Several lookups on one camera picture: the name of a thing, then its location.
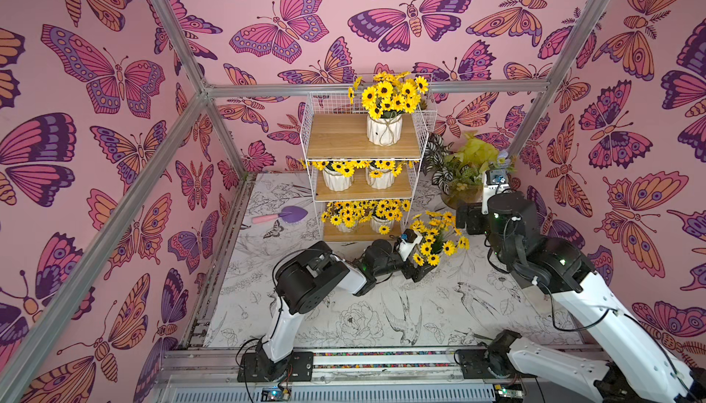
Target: pink butterfly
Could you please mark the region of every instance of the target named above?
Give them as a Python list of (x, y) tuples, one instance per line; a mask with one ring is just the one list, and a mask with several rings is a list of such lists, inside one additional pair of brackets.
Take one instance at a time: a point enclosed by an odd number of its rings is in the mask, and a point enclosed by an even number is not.
[(644, 157), (652, 148), (652, 142), (644, 136), (617, 128), (627, 127), (632, 123), (618, 125), (623, 116), (618, 118), (623, 106), (628, 101), (632, 82), (618, 81), (612, 88), (601, 89), (598, 101), (588, 106), (581, 116), (579, 123), (584, 131), (601, 129), (591, 137), (598, 144), (588, 153), (588, 161), (593, 167), (605, 169), (613, 162), (627, 169), (635, 158)]
[(116, 114), (120, 100), (127, 99), (134, 116), (150, 117), (150, 97), (160, 93), (164, 81), (162, 66), (137, 60), (123, 69), (122, 61), (118, 64), (113, 59), (109, 63), (83, 38), (51, 25), (43, 26), (42, 42), (58, 55), (66, 73), (87, 82), (86, 90), (96, 114)]
[(415, 37), (421, 37), (421, 27), (424, 26), (429, 38), (438, 42), (446, 32), (455, 31), (461, 26), (460, 18), (441, 12), (462, 14), (472, 0), (424, 0), (419, 9), (412, 4), (415, 1), (400, 4), (407, 5), (405, 13), (389, 8), (365, 10), (348, 19), (348, 26), (369, 42), (376, 42), (386, 33), (378, 44), (382, 52), (393, 49), (407, 51), (410, 48), (410, 29)]
[(542, 160), (539, 158), (539, 151), (537, 151), (537, 148), (541, 147), (542, 141), (538, 140), (549, 126), (549, 121), (549, 114), (539, 119), (532, 134), (527, 139), (527, 145), (520, 151), (520, 159), (527, 164), (530, 169), (534, 169), (536, 174), (542, 171)]
[(453, 116), (453, 111), (451, 115), (446, 116), (445, 121), (436, 120), (434, 124), (434, 133), (437, 135), (443, 135), (446, 132), (446, 125), (448, 125), (448, 130), (454, 134), (456, 138), (461, 138), (461, 128), (456, 124), (456, 121), (468, 127), (480, 127), (488, 122), (490, 119), (490, 107), (493, 105), (495, 100), (498, 98), (498, 92), (486, 92), (480, 97), (474, 99), (466, 107), (461, 109), (461, 112), (457, 116)]
[[(448, 72), (430, 63), (415, 63), (411, 72), (425, 75), (429, 78), (429, 81), (490, 80), (489, 68), (493, 64), (495, 57), (488, 52), (488, 45), (481, 40), (473, 43), (468, 48), (458, 64), (458, 72), (454, 71), (456, 69), (456, 60), (457, 57), (454, 57), (452, 68), (449, 68), (445, 61), (441, 62), (448, 69)], [(438, 104), (444, 101), (447, 96), (446, 94), (434, 94), (434, 100)]]
[(295, 40), (317, 42), (328, 34), (328, 29), (315, 14), (321, 0), (279, 0), (279, 18), (272, 2), (274, 23), (258, 23), (240, 29), (230, 40), (238, 54), (250, 52), (258, 57), (272, 54), (292, 64), (302, 54), (302, 47)]
[(265, 151), (265, 144), (262, 141), (256, 141), (248, 147), (248, 154), (241, 149), (243, 154), (243, 164), (247, 171), (260, 172), (267, 166), (275, 164), (275, 157)]
[(199, 164), (199, 171), (193, 165), (193, 161), (190, 164), (191, 172), (186, 168), (181, 161), (177, 160), (176, 174), (181, 178), (181, 193), (187, 196), (187, 203), (190, 209), (195, 209), (196, 205), (201, 204), (202, 208), (206, 208), (206, 202), (208, 201), (208, 193), (211, 193), (211, 178), (213, 178), (213, 164), (203, 171), (203, 162)]

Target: flower pot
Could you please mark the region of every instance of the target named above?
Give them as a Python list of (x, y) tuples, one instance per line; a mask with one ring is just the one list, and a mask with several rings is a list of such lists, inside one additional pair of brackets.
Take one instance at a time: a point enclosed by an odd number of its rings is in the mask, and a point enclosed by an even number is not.
[(340, 192), (353, 184), (353, 176), (343, 176), (337, 171), (323, 169), (323, 182), (329, 190)]
[(368, 117), (368, 140), (376, 145), (393, 145), (402, 134), (402, 115), (374, 120)]
[[(379, 170), (383, 172), (383, 176), (380, 178), (373, 178), (370, 176), (370, 172), (373, 170)], [(372, 188), (377, 188), (378, 190), (383, 190), (384, 188), (389, 188), (395, 182), (395, 175), (390, 169), (381, 170), (374, 169), (373, 167), (368, 167), (368, 171), (365, 173), (365, 178), (368, 181), (368, 185)]]

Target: purple butterfly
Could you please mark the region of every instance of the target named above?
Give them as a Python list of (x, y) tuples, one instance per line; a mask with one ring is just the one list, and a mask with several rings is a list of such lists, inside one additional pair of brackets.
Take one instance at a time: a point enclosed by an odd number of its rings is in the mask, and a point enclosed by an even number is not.
[(407, 51), (410, 48), (410, 29), (415, 37), (421, 37), (423, 25), (429, 37), (438, 42), (446, 32), (455, 31), (461, 26), (460, 18), (439, 13), (462, 14), (472, 0), (424, 0), (419, 9), (412, 4), (415, 1), (400, 4), (407, 5), (406, 13), (390, 8), (365, 10), (348, 19), (348, 26), (369, 42), (376, 42), (384, 35), (378, 44), (382, 52), (392, 49)]
[(172, 268), (167, 273), (167, 278), (164, 280), (164, 288), (162, 290), (162, 322), (157, 322), (157, 332), (154, 337), (160, 336), (154, 343), (154, 346), (147, 355), (145, 365), (140, 371), (140, 377), (135, 388), (135, 397), (133, 403), (141, 403), (152, 390), (154, 379), (161, 369), (161, 359), (164, 353), (172, 351), (179, 344), (179, 341), (174, 337), (167, 337), (174, 334), (178, 322), (186, 316), (188, 308), (186, 301), (189, 300), (189, 290), (183, 289), (183, 282), (179, 272)]
[(297, 122), (296, 118), (292, 115), (287, 114), (287, 118), (292, 122), (292, 124), (280, 124), (277, 123), (277, 125), (283, 129), (287, 129), (286, 131), (278, 131), (278, 132), (273, 132), (267, 135), (267, 138), (270, 140), (275, 140), (275, 141), (287, 141), (287, 143), (290, 144), (301, 144), (302, 140), (299, 137), (299, 132), (302, 130), (302, 119), (304, 119), (304, 110), (306, 109), (306, 103), (301, 102), (299, 103), (299, 110), (297, 111), (297, 115), (299, 117), (299, 121)]
[(536, 204), (536, 221), (543, 235), (551, 238), (566, 239), (578, 249), (582, 249), (586, 245), (586, 240), (571, 224), (554, 219), (556, 214), (552, 213), (552, 209), (546, 206), (536, 188), (527, 186), (527, 199)]
[[(461, 58), (458, 64), (458, 72), (456, 69), (457, 57), (453, 59), (453, 67), (449, 68), (445, 61), (441, 63), (448, 72), (431, 63), (415, 63), (411, 72), (417, 75), (424, 75), (429, 78), (429, 81), (472, 81), (472, 80), (490, 80), (490, 66), (493, 64), (495, 57), (488, 52), (488, 44), (481, 40), (473, 43), (468, 48), (466, 53)], [(444, 101), (448, 97), (447, 94), (434, 94), (436, 103)]]
[(279, 14), (272, 2), (274, 23), (258, 23), (240, 29), (230, 40), (230, 46), (238, 54), (250, 52), (258, 57), (272, 54), (292, 64), (302, 54), (302, 47), (295, 41), (301, 37), (305, 42), (316, 42), (328, 34), (328, 29), (315, 14), (321, 0), (279, 0)]
[(217, 226), (218, 212), (214, 210), (206, 218), (201, 231), (194, 230), (196, 234), (181, 231), (170, 238), (167, 250), (174, 253), (176, 260), (186, 259), (189, 274), (199, 267), (201, 255), (207, 259), (213, 254), (213, 237), (216, 235)]
[(507, 149), (510, 146), (510, 139), (515, 137), (517, 129), (520, 128), (520, 125), (525, 119), (526, 114), (523, 112), (524, 106), (524, 104), (522, 106), (513, 106), (508, 111), (505, 117), (505, 127), (500, 127), (496, 123), (494, 128), (497, 129), (497, 132), (481, 133), (480, 135), (476, 135), (476, 138), (492, 144), (498, 150)]

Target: butterfly wallpaper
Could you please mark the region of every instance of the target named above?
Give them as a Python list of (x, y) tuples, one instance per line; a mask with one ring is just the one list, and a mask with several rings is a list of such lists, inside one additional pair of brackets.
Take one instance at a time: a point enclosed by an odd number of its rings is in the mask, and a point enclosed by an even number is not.
[[(561, 221), (565, 232), (585, 239), (584, 253), (652, 337), (703, 366), (701, 2), (611, 0), (593, 56), (564, 79), (520, 154), (516, 177), (535, 202), (543, 200), (545, 224)], [(680, 320), (687, 315), (695, 318)]]

